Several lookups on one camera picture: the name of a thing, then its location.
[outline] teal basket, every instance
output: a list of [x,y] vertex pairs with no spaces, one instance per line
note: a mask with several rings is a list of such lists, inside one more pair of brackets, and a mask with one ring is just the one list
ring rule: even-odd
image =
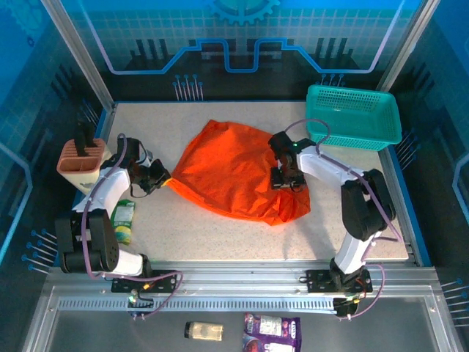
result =
[[[389,93],[310,86],[306,118],[329,125],[325,144],[379,151],[402,138],[396,99]],[[327,135],[326,127],[317,122],[307,122],[306,127],[315,142]]]

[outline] purple cable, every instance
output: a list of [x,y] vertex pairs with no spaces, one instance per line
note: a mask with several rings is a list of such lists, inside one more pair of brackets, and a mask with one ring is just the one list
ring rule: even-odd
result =
[[107,180],[108,177],[111,176],[116,171],[116,169],[122,163],[122,160],[124,160],[125,153],[127,152],[127,138],[125,137],[125,135],[123,133],[119,133],[119,135],[117,136],[117,139],[119,139],[119,138],[124,139],[124,146],[122,148],[122,153],[119,157],[119,160],[104,175],[104,177],[101,178],[101,180],[92,189],[91,193],[89,194],[88,201],[85,204],[83,214],[81,216],[81,245],[83,247],[83,257],[84,257],[84,260],[85,260],[86,273],[88,274],[88,276],[91,279],[97,279],[99,276],[103,275],[103,277],[107,276],[107,277],[113,277],[113,278],[118,278],[118,279],[126,279],[126,280],[136,281],[136,282],[150,282],[150,281],[162,280],[162,279],[165,279],[166,277],[170,277],[170,276],[179,274],[181,276],[181,278],[180,278],[179,282],[177,283],[177,285],[176,285],[174,291],[172,292],[172,294],[169,295],[168,298],[155,311],[153,311],[153,312],[151,312],[147,315],[147,316],[150,316],[150,315],[153,315],[156,312],[158,312],[161,308],[163,308],[166,305],[166,303],[169,301],[169,299],[171,299],[173,297],[173,295],[176,293],[176,291],[179,289],[179,287],[181,285],[181,282],[182,282],[182,279],[184,277],[184,275],[182,274],[181,271],[172,271],[171,273],[167,273],[167,274],[160,275],[160,276],[155,276],[155,277],[133,277],[133,276],[118,275],[118,274],[104,274],[104,273],[102,273],[102,274],[98,273],[97,275],[94,275],[93,272],[92,272],[92,269],[91,269],[91,262],[90,262],[90,259],[89,259],[88,239],[86,238],[86,216],[88,215],[88,210],[89,210],[89,207],[91,206],[92,199],[95,196],[95,194],[96,194],[97,190],[99,189],[99,187],[102,186],[104,180]]
[[[383,292],[383,288],[384,288],[384,284],[385,284],[385,272],[384,272],[384,268],[383,268],[380,264],[372,264],[371,266],[377,266],[377,267],[380,268],[380,270],[381,270],[382,280],[381,280],[380,289],[378,290],[378,293],[376,294],[376,297],[374,297],[374,300],[371,302],[371,304],[370,304],[367,308],[365,308],[364,310],[362,310],[361,312],[355,313],[354,315],[350,316],[350,319],[357,318],[357,317],[359,317],[360,315],[363,315],[363,314],[365,314],[366,312],[368,312],[368,311],[376,304],[378,298],[381,297],[381,293]],[[339,318],[340,321],[345,320],[345,319],[349,319],[349,318]]]
[[[329,158],[327,155],[324,155],[324,154],[321,154],[321,150],[320,150],[320,145],[325,142],[329,136],[330,136],[330,127],[329,125],[325,122],[325,121],[322,121],[322,120],[318,120],[318,119],[302,119],[302,120],[298,120],[294,123],[292,123],[291,125],[289,125],[287,128],[285,128],[285,132],[287,132],[291,127],[295,126],[295,125],[298,125],[300,123],[305,123],[305,122],[318,122],[322,125],[324,125],[327,129],[328,129],[328,133],[325,137],[323,137],[322,139],[320,139],[319,142],[317,142],[316,144],[316,153],[317,155],[320,156],[320,158],[324,158],[325,160],[329,161],[330,163],[340,167],[341,169],[343,169],[344,171],[346,172],[349,172],[351,175],[355,176],[356,178],[358,178],[358,180],[365,186],[366,190],[368,191],[369,193],[369,196],[372,198],[373,202],[375,203],[378,211],[380,212],[381,216],[383,217],[385,223],[389,226],[389,228],[391,229],[392,233],[396,236],[396,239],[398,242],[404,242],[404,239],[402,238],[401,234],[397,231],[397,229],[394,227],[394,225],[392,225],[391,223],[391,220],[388,218],[388,216],[386,215],[386,212],[384,211],[382,205],[380,204],[380,201],[378,200],[378,198],[376,197],[376,194],[374,194],[372,188],[370,187],[370,185],[368,184],[368,182],[366,182],[366,180],[360,175],[358,174],[357,172],[351,170],[348,166],[338,162],[337,160],[334,160],[332,158]],[[387,240],[387,241],[392,241],[392,239],[390,238],[383,238],[383,240]]]

